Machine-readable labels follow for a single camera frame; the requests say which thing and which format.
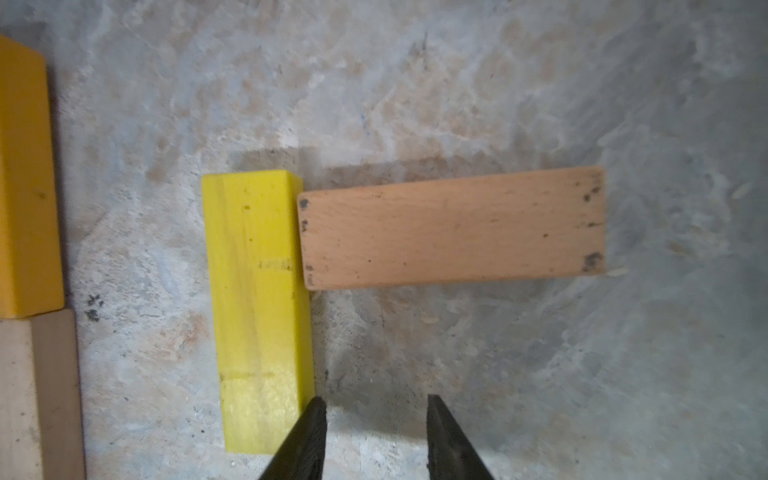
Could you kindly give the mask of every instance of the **dirt spot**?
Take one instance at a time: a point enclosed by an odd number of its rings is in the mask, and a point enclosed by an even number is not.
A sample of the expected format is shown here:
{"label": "dirt spot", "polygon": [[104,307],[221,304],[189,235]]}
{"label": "dirt spot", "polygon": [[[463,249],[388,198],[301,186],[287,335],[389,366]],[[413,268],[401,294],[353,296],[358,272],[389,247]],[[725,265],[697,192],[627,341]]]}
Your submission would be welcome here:
{"label": "dirt spot", "polygon": [[85,164],[88,167],[96,168],[101,164],[101,155],[99,155],[98,147],[94,144],[88,144],[83,149],[85,155]]}
{"label": "dirt spot", "polygon": [[438,114],[440,113],[441,103],[439,89],[433,88],[427,95],[417,101],[413,112],[416,120],[424,125],[435,126]]}
{"label": "dirt spot", "polygon": [[637,6],[630,5],[627,0],[613,0],[606,8],[605,14],[592,24],[591,30],[597,35],[615,32],[630,21],[636,11]]}
{"label": "dirt spot", "polygon": [[349,9],[345,5],[337,5],[331,10],[328,17],[328,26],[331,30],[341,31],[349,20]]}
{"label": "dirt spot", "polygon": [[442,145],[434,137],[407,137],[398,142],[396,151],[401,161],[413,161],[442,156]]}
{"label": "dirt spot", "polygon": [[[248,99],[245,108],[243,108],[243,112],[246,114],[257,114],[261,112],[264,108],[264,100],[261,95],[261,90],[253,83],[252,78],[243,80],[242,91],[243,96]],[[238,101],[235,107],[241,106],[242,104],[242,101]]]}
{"label": "dirt spot", "polygon": [[385,121],[392,121],[395,118],[396,108],[395,104],[391,101],[387,101],[382,105],[382,117]]}
{"label": "dirt spot", "polygon": [[259,83],[264,81],[262,66],[265,62],[266,59],[261,47],[241,52],[232,59],[232,63],[236,66],[248,68],[248,78]]}
{"label": "dirt spot", "polygon": [[557,63],[554,60],[554,53],[552,51],[547,52],[544,56],[544,60],[541,61],[541,68],[539,68],[538,77],[536,78],[537,84],[550,84],[554,80],[554,74],[557,71]]}
{"label": "dirt spot", "polygon": [[576,37],[574,30],[568,25],[555,25],[535,40],[526,39],[521,43],[521,53],[534,57],[544,53],[546,48],[553,48],[558,42],[571,41]]}
{"label": "dirt spot", "polygon": [[448,119],[448,125],[451,133],[459,137],[468,137],[468,128],[470,120],[464,111],[451,115]]}
{"label": "dirt spot", "polygon": [[350,52],[344,53],[344,62],[346,62],[346,67],[344,68],[344,71],[350,76],[354,78],[360,78],[362,77],[362,74],[366,72],[366,64],[362,61],[360,61],[358,58],[355,58],[354,55]]}
{"label": "dirt spot", "polygon": [[279,0],[262,0],[258,3],[258,16],[256,21],[245,20],[249,25],[250,30],[260,35],[265,35],[267,32],[273,32],[278,20],[280,19],[280,13],[282,13],[282,5]]}
{"label": "dirt spot", "polygon": [[512,62],[505,51],[494,48],[480,62],[480,67],[475,73],[475,88],[478,94],[488,101],[504,97],[509,85],[514,84],[514,73]]}
{"label": "dirt spot", "polygon": [[40,430],[37,430],[35,427],[29,427],[27,432],[29,433],[29,438],[32,439],[36,445],[40,443]]}
{"label": "dirt spot", "polygon": [[520,42],[524,36],[525,27],[523,27],[522,22],[517,17],[507,22],[507,25],[504,25],[502,29],[502,41],[511,47]]}
{"label": "dirt spot", "polygon": [[512,141],[512,153],[515,161],[524,165],[526,169],[537,167],[538,152],[531,135],[524,129],[518,128],[515,139]]}
{"label": "dirt spot", "polygon": [[278,72],[282,72],[277,76],[277,81],[282,88],[304,88],[312,77],[312,72],[306,68],[292,64],[279,65]]}
{"label": "dirt spot", "polygon": [[690,255],[690,250],[680,242],[669,242],[667,248],[676,255]]}
{"label": "dirt spot", "polygon": [[600,270],[603,265],[603,254],[600,252],[593,252],[584,256],[584,266],[581,268],[584,272],[594,272]]}
{"label": "dirt spot", "polygon": [[208,333],[208,318],[202,313],[191,313],[188,317],[188,327],[184,329],[182,345],[197,346],[200,341],[210,337]]}
{"label": "dirt spot", "polygon": [[155,164],[152,165],[152,168],[147,170],[146,177],[150,182],[161,184],[165,182],[167,175],[168,172],[166,172],[165,168],[163,168],[163,164],[161,162],[155,162]]}

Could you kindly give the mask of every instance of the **beige wooden block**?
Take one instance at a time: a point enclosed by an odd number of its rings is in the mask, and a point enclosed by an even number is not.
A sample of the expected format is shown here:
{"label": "beige wooden block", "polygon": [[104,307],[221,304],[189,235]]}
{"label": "beige wooden block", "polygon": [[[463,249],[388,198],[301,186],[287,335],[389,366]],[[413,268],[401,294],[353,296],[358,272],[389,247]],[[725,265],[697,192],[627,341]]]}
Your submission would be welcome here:
{"label": "beige wooden block", "polygon": [[0,478],[83,480],[74,314],[0,320]]}
{"label": "beige wooden block", "polygon": [[599,167],[300,194],[310,290],[604,272]]}

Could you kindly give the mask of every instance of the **wood grain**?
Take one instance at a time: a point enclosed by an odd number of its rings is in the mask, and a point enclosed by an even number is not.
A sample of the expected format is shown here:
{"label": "wood grain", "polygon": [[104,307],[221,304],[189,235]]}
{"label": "wood grain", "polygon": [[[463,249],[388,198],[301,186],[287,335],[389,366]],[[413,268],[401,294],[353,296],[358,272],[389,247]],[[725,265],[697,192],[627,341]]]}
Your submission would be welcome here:
{"label": "wood grain", "polygon": [[0,478],[84,480],[71,310],[0,320]]}
{"label": "wood grain", "polygon": [[599,167],[298,196],[309,290],[604,272]]}

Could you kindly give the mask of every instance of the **yellow wooden block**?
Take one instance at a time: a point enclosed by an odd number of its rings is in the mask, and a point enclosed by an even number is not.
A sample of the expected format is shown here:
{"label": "yellow wooden block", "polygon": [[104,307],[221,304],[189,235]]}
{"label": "yellow wooden block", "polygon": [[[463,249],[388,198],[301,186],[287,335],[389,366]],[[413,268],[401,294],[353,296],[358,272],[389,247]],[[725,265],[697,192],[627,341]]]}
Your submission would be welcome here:
{"label": "yellow wooden block", "polygon": [[203,177],[228,452],[274,454],[314,396],[296,213],[302,190],[282,170]]}
{"label": "yellow wooden block", "polygon": [[63,307],[45,59],[0,35],[0,318]]}

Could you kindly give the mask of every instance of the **concrete floor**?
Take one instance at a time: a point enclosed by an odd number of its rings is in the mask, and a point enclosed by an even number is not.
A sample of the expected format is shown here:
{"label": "concrete floor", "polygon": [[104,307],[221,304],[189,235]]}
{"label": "concrete floor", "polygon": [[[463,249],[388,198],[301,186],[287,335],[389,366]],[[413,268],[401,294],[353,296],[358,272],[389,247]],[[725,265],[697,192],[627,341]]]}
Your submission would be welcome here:
{"label": "concrete floor", "polygon": [[[768,478],[768,2],[0,0],[52,73],[90,478],[223,450],[200,176],[599,164],[607,276],[313,296],[326,478]],[[510,252],[520,255],[522,252]]]}

